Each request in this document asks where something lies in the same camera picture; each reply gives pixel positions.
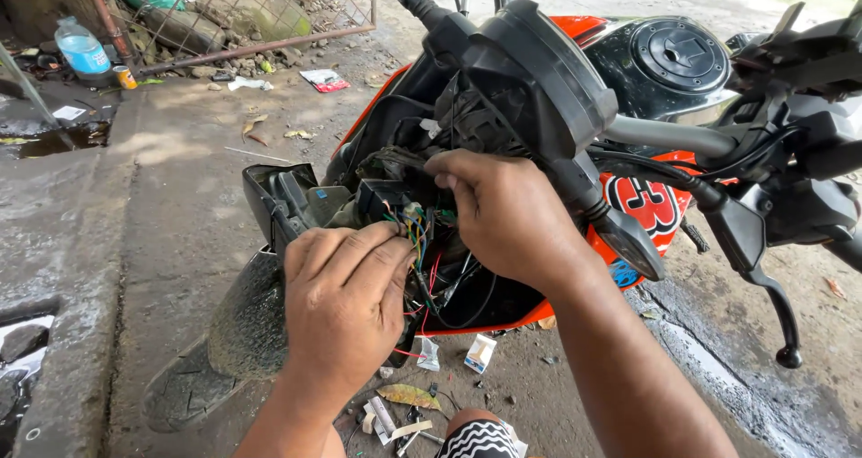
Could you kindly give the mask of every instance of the black fuel cap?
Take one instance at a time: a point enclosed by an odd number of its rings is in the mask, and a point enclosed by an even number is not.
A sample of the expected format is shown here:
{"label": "black fuel cap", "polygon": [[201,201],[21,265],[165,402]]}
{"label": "black fuel cap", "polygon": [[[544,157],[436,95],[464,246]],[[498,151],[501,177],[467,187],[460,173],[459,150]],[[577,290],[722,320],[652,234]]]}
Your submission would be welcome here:
{"label": "black fuel cap", "polygon": [[641,69],[673,89],[714,89],[727,78],[727,53],[721,43],[690,22],[645,22],[634,33],[632,48]]}

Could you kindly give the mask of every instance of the small box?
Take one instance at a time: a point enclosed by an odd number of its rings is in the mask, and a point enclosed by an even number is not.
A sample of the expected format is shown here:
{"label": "small box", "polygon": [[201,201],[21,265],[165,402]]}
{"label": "small box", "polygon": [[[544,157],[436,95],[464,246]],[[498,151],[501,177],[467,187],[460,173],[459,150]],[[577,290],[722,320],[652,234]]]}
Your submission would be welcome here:
{"label": "small box", "polygon": [[485,368],[488,367],[490,356],[494,353],[494,347],[496,346],[496,340],[484,335],[476,335],[476,340],[470,346],[467,357],[464,359],[464,364],[482,374]]}

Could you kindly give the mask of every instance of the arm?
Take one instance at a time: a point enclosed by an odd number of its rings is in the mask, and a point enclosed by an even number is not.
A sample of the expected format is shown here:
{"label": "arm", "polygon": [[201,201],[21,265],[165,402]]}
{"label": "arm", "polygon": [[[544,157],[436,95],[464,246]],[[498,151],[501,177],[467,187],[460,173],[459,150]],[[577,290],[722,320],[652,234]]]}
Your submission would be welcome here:
{"label": "arm", "polygon": [[332,420],[404,328],[404,279],[415,253],[398,232],[392,222],[360,231],[312,229],[288,245],[290,351],[233,456],[321,456]]}
{"label": "arm", "polygon": [[533,162],[455,150],[425,168],[438,186],[453,190],[458,230],[473,255],[494,273],[541,291],[553,306],[606,455],[736,456]]}

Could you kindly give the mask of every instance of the knee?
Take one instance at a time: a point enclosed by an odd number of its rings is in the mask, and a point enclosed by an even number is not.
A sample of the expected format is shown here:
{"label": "knee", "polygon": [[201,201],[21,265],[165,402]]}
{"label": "knee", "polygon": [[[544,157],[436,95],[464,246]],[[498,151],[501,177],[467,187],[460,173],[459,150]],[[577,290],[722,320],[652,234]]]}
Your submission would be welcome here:
{"label": "knee", "polygon": [[458,414],[452,417],[451,421],[449,421],[449,426],[446,429],[446,436],[454,433],[455,430],[460,428],[464,423],[476,421],[477,419],[490,419],[491,421],[500,422],[500,418],[494,416],[494,413],[490,411],[475,408],[462,409],[458,411]]}

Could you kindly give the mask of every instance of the black and white shorts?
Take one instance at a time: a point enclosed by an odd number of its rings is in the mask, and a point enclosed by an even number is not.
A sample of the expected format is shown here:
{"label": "black and white shorts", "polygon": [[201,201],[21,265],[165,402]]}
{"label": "black and white shorts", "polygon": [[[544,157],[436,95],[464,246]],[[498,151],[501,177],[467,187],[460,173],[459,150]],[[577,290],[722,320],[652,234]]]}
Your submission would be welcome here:
{"label": "black and white shorts", "polygon": [[502,424],[477,419],[447,437],[437,458],[518,458],[518,452]]}

